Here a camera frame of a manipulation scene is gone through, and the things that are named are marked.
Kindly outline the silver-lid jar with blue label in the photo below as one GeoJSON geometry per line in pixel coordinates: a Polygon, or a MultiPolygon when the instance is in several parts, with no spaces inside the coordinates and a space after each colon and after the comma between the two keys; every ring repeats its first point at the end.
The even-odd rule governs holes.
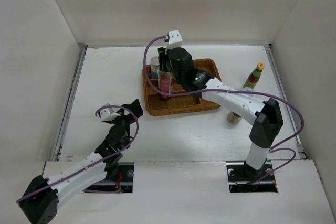
{"type": "Polygon", "coordinates": [[[150,71],[151,71],[151,78],[157,79],[158,78],[158,70],[159,70],[159,57],[154,56],[150,60],[150,71]]]}

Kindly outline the black-cap small pepper bottle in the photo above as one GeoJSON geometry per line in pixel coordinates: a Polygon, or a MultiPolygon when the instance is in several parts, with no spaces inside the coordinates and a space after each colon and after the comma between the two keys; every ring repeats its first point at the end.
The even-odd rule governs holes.
{"type": "Polygon", "coordinates": [[[241,119],[242,119],[241,116],[232,111],[230,111],[229,114],[227,115],[227,120],[232,125],[237,125],[241,121],[241,119]]]}

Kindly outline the tall dark vinegar bottle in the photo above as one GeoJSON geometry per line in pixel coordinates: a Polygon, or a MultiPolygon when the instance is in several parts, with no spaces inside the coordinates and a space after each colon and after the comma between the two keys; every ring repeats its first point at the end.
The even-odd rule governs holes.
{"type": "Polygon", "coordinates": [[[158,70],[158,87],[163,93],[172,93],[172,75],[170,72],[158,70]]]}

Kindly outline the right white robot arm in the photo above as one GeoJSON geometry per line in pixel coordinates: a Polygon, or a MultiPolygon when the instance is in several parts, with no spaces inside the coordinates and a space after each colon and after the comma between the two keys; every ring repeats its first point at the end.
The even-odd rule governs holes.
{"type": "Polygon", "coordinates": [[[186,94],[217,103],[246,120],[251,126],[251,146],[245,160],[244,175],[257,179],[263,171],[267,155],[283,126],[279,103],[269,98],[262,101],[248,92],[238,92],[207,71],[194,66],[192,56],[182,47],[158,49],[159,69],[168,71],[186,94]]]}

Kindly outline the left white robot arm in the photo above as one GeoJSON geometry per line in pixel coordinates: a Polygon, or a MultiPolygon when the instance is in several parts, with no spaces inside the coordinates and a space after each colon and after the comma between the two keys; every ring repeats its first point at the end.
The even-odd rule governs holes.
{"type": "Polygon", "coordinates": [[[95,115],[111,124],[102,143],[87,157],[67,170],[44,178],[35,177],[17,200],[30,223],[50,223],[57,211],[72,197],[102,180],[113,181],[118,175],[118,161],[135,137],[131,124],[138,125],[143,109],[138,99],[121,106],[106,104],[95,115]]]}

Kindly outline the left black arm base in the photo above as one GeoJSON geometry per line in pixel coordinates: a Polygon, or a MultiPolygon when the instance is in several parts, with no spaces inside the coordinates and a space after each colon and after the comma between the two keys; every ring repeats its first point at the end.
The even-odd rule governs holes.
{"type": "Polygon", "coordinates": [[[119,163],[113,172],[108,172],[104,180],[86,188],[84,193],[132,193],[134,179],[134,163],[119,163]]]}

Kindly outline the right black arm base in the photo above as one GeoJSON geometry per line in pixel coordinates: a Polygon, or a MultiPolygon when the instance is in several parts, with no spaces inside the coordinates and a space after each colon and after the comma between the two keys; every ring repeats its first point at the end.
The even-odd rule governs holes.
{"type": "Polygon", "coordinates": [[[266,161],[260,170],[254,170],[244,162],[227,162],[226,170],[231,193],[278,192],[270,161],[266,161]]]}

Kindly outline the green red sauce bottle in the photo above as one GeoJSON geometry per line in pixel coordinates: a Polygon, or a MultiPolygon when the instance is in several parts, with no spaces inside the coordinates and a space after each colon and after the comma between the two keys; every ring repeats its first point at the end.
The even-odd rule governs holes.
{"type": "Polygon", "coordinates": [[[256,68],[251,72],[251,74],[248,76],[247,80],[245,81],[243,87],[244,88],[251,88],[254,89],[256,84],[258,83],[261,73],[265,68],[264,63],[258,63],[256,68]]]}

